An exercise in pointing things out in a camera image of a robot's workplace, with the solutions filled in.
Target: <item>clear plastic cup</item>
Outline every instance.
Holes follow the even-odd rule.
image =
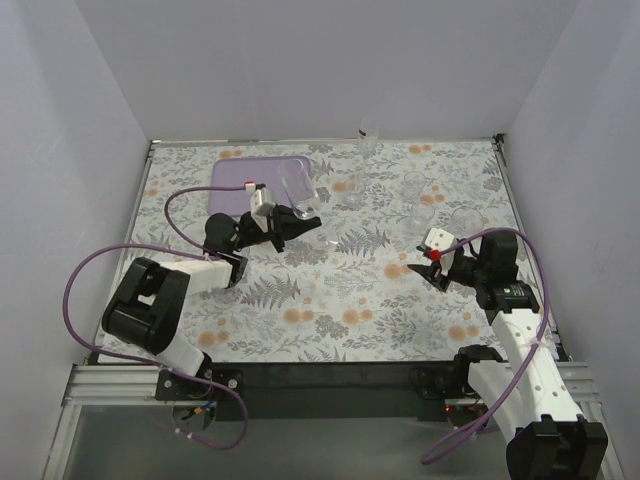
[[[458,239],[467,238],[484,230],[484,217],[471,207],[456,208],[451,214],[447,231]]]
[[[358,128],[358,149],[363,160],[367,160],[376,152],[380,125],[374,117],[366,116]]]
[[[278,167],[282,184],[287,192],[291,208],[296,217],[309,220],[318,215],[320,198],[311,185],[309,174],[299,158],[284,160]]]
[[[344,180],[344,203],[350,208],[359,207],[364,199],[367,188],[367,177],[364,174],[354,173]]]
[[[420,172],[409,172],[402,180],[402,198],[407,202],[415,202],[427,184],[427,177]]]
[[[411,205],[407,229],[419,235],[426,234],[435,214],[436,210],[433,208],[433,205],[423,202],[418,198],[413,205]]]

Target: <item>purple cable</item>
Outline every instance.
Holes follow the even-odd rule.
[[[69,277],[69,280],[67,281],[67,285],[64,288],[64,294],[62,296],[62,318],[64,319],[64,325],[65,327],[67,327],[67,331],[69,332],[69,334],[71,335],[71,337],[73,337],[73,339],[78,342],[80,345],[82,345],[83,347],[91,350],[92,352],[95,352],[97,354],[100,355],[107,355],[110,357],[115,357],[115,358],[122,358],[124,360],[132,360],[134,362],[140,362],[146,365],[155,365],[157,367],[165,367],[164,365],[162,365],[160,362],[156,362],[155,360],[149,360],[147,358],[142,358],[142,357],[136,357],[134,355],[124,355],[122,353],[116,353],[116,352],[110,352],[109,350],[104,350],[92,343],[87,342],[84,338],[82,338],[80,335],[78,335],[78,333],[74,330],[73,325],[71,325],[71,318],[69,316],[69,296],[71,294],[71,287],[73,286],[73,282],[75,281],[76,277],[78,276],[78,274],[80,273],[80,271],[87,265],[87,263],[89,263],[91,260],[93,260],[96,257],[99,257],[100,255],[107,253],[107,252],[112,252],[114,250],[122,250],[122,249],[126,249],[126,248],[145,248],[147,250],[154,250],[156,252],[162,252],[162,253],[170,253],[172,255],[180,255],[182,257],[187,257],[187,258],[192,258],[194,260],[204,260],[204,257],[201,255],[195,255],[193,253],[186,253],[186,252],[179,252],[177,250],[172,250],[170,248],[164,248],[164,247],[157,247],[155,245],[148,245],[145,243],[121,243],[118,245],[111,245],[110,247],[105,247],[105,248],[101,248],[100,250],[93,252],[91,255],[89,255],[88,257],[86,257],[84,260],[82,260],[78,266],[75,268],[75,270],[71,273],[71,276]],[[227,387],[226,385],[222,385],[220,383],[217,382],[212,382],[209,380],[204,380],[201,378],[196,378],[196,377],[192,377],[191,375],[187,375],[185,373],[179,372],[177,370],[173,370],[171,369],[171,372],[174,375],[177,375],[179,377],[185,378],[187,380],[190,380],[192,382],[197,382],[197,383],[202,383],[204,385],[211,385],[212,387],[218,388],[224,392],[227,392],[229,395],[231,395],[239,404],[240,404],[240,408],[242,409],[242,415],[244,417],[244,422],[242,425],[242,431],[240,432],[240,435],[238,435],[238,438],[236,440],[234,440],[232,443],[228,444],[228,445],[218,445],[215,444],[213,442],[211,442],[209,439],[205,438],[205,437],[201,437],[199,435],[193,434],[191,432],[186,432],[187,435],[191,434],[191,438],[204,443],[205,445],[211,447],[211,448],[215,448],[216,450],[230,450],[234,447],[236,447],[237,445],[240,444],[240,442],[242,442],[242,440],[244,439],[244,437],[247,435],[247,430],[249,429],[249,411],[247,410],[247,405],[244,403],[244,400],[242,400],[242,398],[240,397],[240,395],[238,395],[236,392],[234,392],[232,389],[230,389],[229,387]]]
[[[466,238],[466,239],[462,240],[459,243],[456,243],[455,245],[453,245],[450,248],[442,250],[440,253],[441,253],[441,255],[445,255],[447,253],[451,253],[451,252],[455,251],[457,248],[459,248],[459,247],[461,247],[463,245],[466,245],[467,243],[471,242],[472,240],[475,240],[476,238],[482,237],[482,236],[487,235],[489,233],[496,233],[496,232],[514,233],[515,235],[517,235],[520,238],[522,238],[522,240],[527,244],[527,246],[531,250],[531,254],[533,255],[533,258],[534,258],[534,260],[536,262],[538,270],[540,271],[540,281],[542,283],[543,311],[542,311],[542,321],[540,322],[540,326],[538,327],[538,331],[536,332],[536,338],[538,340],[542,340],[542,337],[544,337],[544,331],[546,330],[547,325],[549,324],[549,291],[548,291],[548,286],[547,286],[547,277],[546,277],[546,275],[544,273],[544,270],[542,268],[542,262],[540,261],[540,255],[538,254],[538,251],[535,249],[535,247],[533,246],[533,244],[531,243],[529,238],[524,233],[520,232],[519,230],[516,230],[515,228],[509,228],[509,227],[489,228],[489,229],[484,230],[484,231],[482,231],[480,233],[476,233],[475,235],[472,235],[469,238]],[[493,414],[496,413],[498,408],[500,408],[500,406],[505,402],[505,400],[511,394],[513,389],[516,388],[516,386],[518,385],[518,382],[520,381],[520,379],[524,375],[525,370],[527,369],[527,367],[531,363],[531,360],[533,360],[533,356],[535,355],[537,350],[538,350],[538,345],[537,344],[531,346],[531,349],[529,350],[529,353],[525,357],[524,361],[522,362],[522,365],[520,365],[520,368],[518,369],[518,371],[513,376],[513,379],[511,380],[511,382],[509,383],[509,385],[507,386],[505,391],[502,393],[502,395],[500,395],[498,400],[496,400],[496,403],[494,403],[491,406],[491,408],[489,408],[487,410],[487,412],[483,416],[481,416],[478,419],[474,420],[473,422],[470,422],[470,423],[466,424],[465,426],[460,427],[459,429],[454,430],[453,432],[445,435],[440,440],[438,440],[436,443],[431,445],[431,447],[429,447],[429,449],[425,453],[423,453],[422,456],[420,457],[420,462],[423,465],[431,465],[432,463],[437,462],[438,460],[440,460],[441,458],[445,457],[450,452],[452,452],[455,449],[457,449],[458,447],[460,447],[464,442],[466,442],[469,438],[471,438],[474,433],[476,433],[478,430],[480,430],[482,428],[482,425],[484,425],[487,421],[489,421],[489,419],[493,416]],[[449,440],[451,440],[451,439],[453,439],[453,438],[455,438],[457,436],[460,436],[461,438],[459,438],[450,447],[447,447],[446,449],[442,450],[440,453],[434,455],[435,451],[438,450],[438,448],[443,443],[445,443],[445,442],[447,442],[447,441],[449,441]]]
[[[173,200],[175,200],[180,195],[184,195],[185,193],[210,192],[210,191],[237,192],[237,191],[240,191],[240,190],[245,190],[244,185],[241,186],[241,187],[214,187],[214,186],[207,186],[207,187],[183,188],[182,190],[178,190],[177,192],[173,192],[171,195],[169,195],[169,198],[167,198],[167,201],[164,202],[164,217],[167,219],[167,222],[169,223],[169,226],[171,228],[173,228],[173,230],[178,235],[180,235],[180,238],[182,238],[185,242],[187,242],[190,245],[193,245],[194,247],[196,247],[196,248],[198,248],[200,250],[207,251],[208,253],[217,256],[218,252],[214,252],[214,251],[211,251],[211,250],[208,250],[208,249],[204,248],[203,245],[200,245],[195,240],[192,240],[189,237],[187,237],[187,235],[182,230],[180,230],[180,228],[178,228],[178,226],[175,224],[175,222],[171,219],[171,215],[169,215],[169,206],[171,205],[171,202],[173,202]]]

